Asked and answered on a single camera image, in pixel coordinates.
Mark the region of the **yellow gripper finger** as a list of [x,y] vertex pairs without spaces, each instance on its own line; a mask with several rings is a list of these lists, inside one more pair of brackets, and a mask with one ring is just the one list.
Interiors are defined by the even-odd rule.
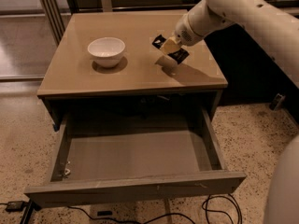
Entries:
[[176,67],[178,65],[175,60],[166,56],[161,56],[155,63],[160,65],[161,67],[167,68]]
[[180,47],[180,41],[177,40],[175,36],[170,36],[163,42],[160,51],[168,55],[177,52],[180,49]]

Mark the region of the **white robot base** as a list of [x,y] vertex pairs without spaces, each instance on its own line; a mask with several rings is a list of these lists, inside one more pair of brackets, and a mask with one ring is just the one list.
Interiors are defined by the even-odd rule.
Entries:
[[263,224],[299,224],[299,135],[279,157],[270,183]]

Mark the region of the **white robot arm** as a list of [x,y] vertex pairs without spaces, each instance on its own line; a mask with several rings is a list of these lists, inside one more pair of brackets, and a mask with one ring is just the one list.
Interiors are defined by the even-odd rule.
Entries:
[[264,0],[201,0],[181,17],[170,37],[159,35],[152,45],[182,63],[188,57],[185,46],[233,24],[241,26],[299,87],[299,19]]

